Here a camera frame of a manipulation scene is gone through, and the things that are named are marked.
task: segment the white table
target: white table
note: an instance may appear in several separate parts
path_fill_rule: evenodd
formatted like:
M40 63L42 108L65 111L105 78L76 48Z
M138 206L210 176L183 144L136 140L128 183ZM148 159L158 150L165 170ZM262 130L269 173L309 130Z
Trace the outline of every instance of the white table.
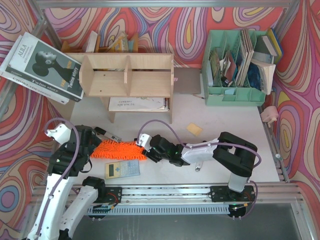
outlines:
M159 119L168 122L166 114L158 113L118 113L114 123L110 123L107 112L99 98L85 97L75 104L71 122L75 125L100 127L122 138L133 141L140 127L147 121ZM198 136L192 135L186 127L195 123L203 128ZM219 137L221 132L230 132L245 139L258 148L262 163L253 170L251 180L258 183L279 182L278 173L269 148L268 140L261 122L257 107L209 107L203 99L188 94L175 94L173 98L173 124L171 127L185 143L200 143ZM147 125L142 133L154 136L160 134L168 141L177 144L175 136L163 124L153 122ZM87 176L104 179L105 164L117 162L114 159L94 159L89 173L80 173L76 184L81 184ZM133 177L106 180L107 184L208 184L227 183L230 172L220 163L212 159L205 161L199 172L195 165L177 167L167 160L158 163L152 160L141 160L140 175Z

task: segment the calculator screen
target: calculator screen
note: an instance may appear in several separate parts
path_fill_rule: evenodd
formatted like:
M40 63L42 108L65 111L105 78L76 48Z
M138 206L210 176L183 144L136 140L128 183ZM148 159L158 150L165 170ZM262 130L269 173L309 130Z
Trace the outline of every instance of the calculator screen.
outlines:
M109 165L109 177L113 177L114 176L114 165L110 164Z

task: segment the green file organizer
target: green file organizer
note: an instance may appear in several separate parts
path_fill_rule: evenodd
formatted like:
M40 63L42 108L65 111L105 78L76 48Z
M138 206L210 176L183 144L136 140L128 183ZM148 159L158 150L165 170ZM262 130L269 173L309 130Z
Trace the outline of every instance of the green file organizer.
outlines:
M266 35L266 31L249 30L253 48L257 43L257 37ZM251 87L246 77L244 85L237 87L233 82L230 87L223 87L220 78L214 79L214 85L208 86L207 67L208 60L215 48L220 48L219 59L223 59L229 47L233 59L237 59L240 49L241 36L240 30L210 30L206 42L203 61L202 61L202 80L205 104L208 106L261 106L265 102L266 94L258 89ZM234 89L233 95L225 94L228 89Z

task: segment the wooden shelf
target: wooden shelf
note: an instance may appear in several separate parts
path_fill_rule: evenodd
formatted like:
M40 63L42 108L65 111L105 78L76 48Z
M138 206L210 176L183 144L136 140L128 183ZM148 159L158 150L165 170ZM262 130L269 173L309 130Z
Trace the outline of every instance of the wooden shelf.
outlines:
M137 112L169 113L172 123L174 93L172 54L70 53L68 55L82 62L79 71L80 85L87 97L100 97L112 123L116 113L127 113L127 111L109 111L110 97L170 98L169 111Z

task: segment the calculator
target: calculator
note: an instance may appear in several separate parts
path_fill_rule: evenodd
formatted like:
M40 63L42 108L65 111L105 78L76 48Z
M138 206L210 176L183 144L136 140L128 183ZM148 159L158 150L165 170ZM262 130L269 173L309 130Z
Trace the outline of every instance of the calculator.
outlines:
M139 160L123 160L105 164L105 179L140 175Z

